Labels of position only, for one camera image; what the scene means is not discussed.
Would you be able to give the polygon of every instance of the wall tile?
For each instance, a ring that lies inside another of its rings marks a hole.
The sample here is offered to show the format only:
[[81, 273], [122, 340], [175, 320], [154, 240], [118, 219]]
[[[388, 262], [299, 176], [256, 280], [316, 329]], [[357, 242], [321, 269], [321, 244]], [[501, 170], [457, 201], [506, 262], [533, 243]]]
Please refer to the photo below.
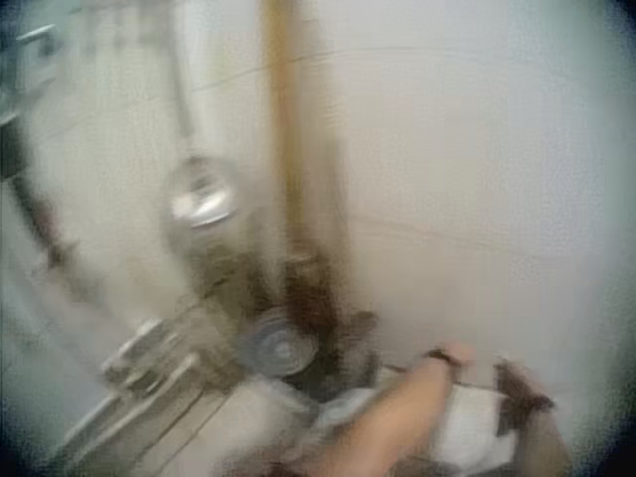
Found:
[[439, 342], [461, 340], [475, 346], [480, 362], [521, 360], [552, 391], [602, 380], [577, 363], [593, 346], [600, 313], [593, 305], [605, 275], [594, 263], [502, 253], [361, 221], [353, 222], [352, 240], [359, 306], [381, 316], [388, 363], [404, 366]]
[[593, 96], [447, 56], [351, 54], [332, 66], [351, 213], [535, 255], [603, 249]]

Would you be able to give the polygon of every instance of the floor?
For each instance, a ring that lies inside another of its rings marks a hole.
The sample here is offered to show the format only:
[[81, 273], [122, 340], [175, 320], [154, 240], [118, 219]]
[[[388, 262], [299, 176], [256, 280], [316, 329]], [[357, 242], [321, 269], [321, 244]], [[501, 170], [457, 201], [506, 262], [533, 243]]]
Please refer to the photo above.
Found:
[[[396, 375], [382, 369], [380, 386]], [[228, 396], [205, 393], [137, 461], [130, 476], [216, 476], [229, 466], [244, 469], [247, 461], [249, 470], [257, 470], [296, 441], [314, 415], [310, 402], [265, 379], [251, 378]]]

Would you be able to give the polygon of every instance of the wristwatch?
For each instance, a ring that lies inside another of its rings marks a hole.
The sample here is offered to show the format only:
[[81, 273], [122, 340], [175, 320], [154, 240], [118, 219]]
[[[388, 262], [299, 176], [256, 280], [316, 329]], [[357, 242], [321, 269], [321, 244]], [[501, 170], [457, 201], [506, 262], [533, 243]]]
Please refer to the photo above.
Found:
[[441, 360], [446, 362], [450, 370], [450, 376], [452, 381], [457, 381], [457, 377], [459, 376], [459, 372], [463, 368], [463, 365], [457, 361], [455, 358], [450, 356], [444, 350], [436, 348], [434, 350], [429, 351], [424, 355], [424, 358], [432, 358], [434, 360]]

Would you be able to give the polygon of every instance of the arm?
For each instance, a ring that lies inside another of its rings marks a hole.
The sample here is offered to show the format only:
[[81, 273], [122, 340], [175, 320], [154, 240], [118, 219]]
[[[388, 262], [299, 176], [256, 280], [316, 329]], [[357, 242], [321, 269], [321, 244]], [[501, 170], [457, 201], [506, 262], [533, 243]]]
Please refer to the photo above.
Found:
[[[471, 352], [455, 345], [443, 349], [459, 364]], [[425, 443], [444, 411], [453, 369], [427, 358], [365, 412], [322, 457], [311, 477], [382, 477], [416, 445]]]

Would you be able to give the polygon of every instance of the hand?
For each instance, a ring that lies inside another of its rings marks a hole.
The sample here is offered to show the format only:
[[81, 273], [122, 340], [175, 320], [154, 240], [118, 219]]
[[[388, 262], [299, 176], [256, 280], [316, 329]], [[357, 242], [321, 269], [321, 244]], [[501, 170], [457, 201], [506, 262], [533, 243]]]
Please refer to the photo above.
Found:
[[462, 343], [445, 343], [440, 345], [439, 349], [462, 367], [471, 365], [475, 356], [474, 350]]

